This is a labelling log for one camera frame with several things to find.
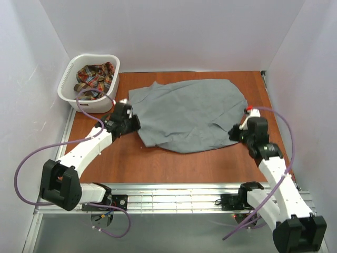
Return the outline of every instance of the white laundry basket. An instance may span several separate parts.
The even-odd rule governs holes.
[[[110,89],[107,92],[107,95],[114,99],[116,97],[118,83],[120,82],[120,77],[118,76],[118,72],[120,70],[120,61],[116,56],[110,54],[81,54],[73,58],[64,72],[60,84],[58,85],[58,96],[61,99],[69,102],[69,104],[77,112],[79,112],[80,109],[78,108],[75,100],[78,92],[74,91],[74,86],[76,83],[78,83],[76,79],[77,71],[79,71],[85,65],[104,64],[106,62],[111,62],[115,68],[115,74],[112,79]],[[96,100],[80,100],[80,105],[85,112],[89,113],[105,113],[112,107],[110,99],[108,99],[106,96]]]

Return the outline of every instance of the wooden table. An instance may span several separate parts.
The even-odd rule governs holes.
[[[128,91],[150,86],[154,81],[168,84],[193,79],[228,79],[248,100],[249,105],[270,107],[263,79],[258,71],[245,72],[151,72],[121,73],[116,100]],[[269,123],[270,141],[285,153],[275,117],[261,112]],[[76,113],[70,140],[85,137],[95,121]],[[69,145],[67,151],[74,148]],[[161,148],[146,148],[138,134],[117,139],[82,174],[81,182],[101,183],[220,183],[266,182],[242,144],[192,154],[178,154]]]

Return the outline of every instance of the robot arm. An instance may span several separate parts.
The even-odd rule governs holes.
[[[249,155],[274,188],[285,177],[274,193],[277,203],[269,199],[258,213],[273,231],[273,240],[280,253],[317,251],[326,231],[322,216],[315,216],[300,196],[291,175],[285,175],[286,165],[280,148],[269,143],[268,123],[258,109],[247,108],[247,118],[229,132],[230,139],[247,145]],[[244,183],[238,192],[244,207],[256,208],[267,197],[261,184]]]
[[[48,160],[43,165],[39,196],[67,211],[78,203],[107,203],[110,188],[99,184],[80,184],[80,178],[87,166],[116,138],[140,129],[137,115],[132,115],[132,107],[127,100],[117,102],[114,111],[102,118],[104,129],[97,123],[87,138],[58,161]]]

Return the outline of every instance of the gray cloth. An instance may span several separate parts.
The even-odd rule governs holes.
[[[235,144],[228,131],[240,122],[247,101],[229,80],[191,80],[129,91],[146,147],[179,153]]]

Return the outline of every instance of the white wall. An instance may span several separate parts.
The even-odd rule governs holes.
[[[34,209],[15,195],[14,171],[29,152],[61,139],[69,107],[56,88],[69,58],[38,0],[2,0],[0,17],[0,251],[9,253],[22,251]],[[36,201],[42,165],[55,153],[23,167],[27,199]]]
[[[307,0],[267,71],[272,105],[296,139],[293,170],[324,215],[330,252],[337,252],[337,1]],[[286,127],[279,124],[288,153]]]
[[[40,0],[70,57],[123,72],[265,70],[304,0]]]

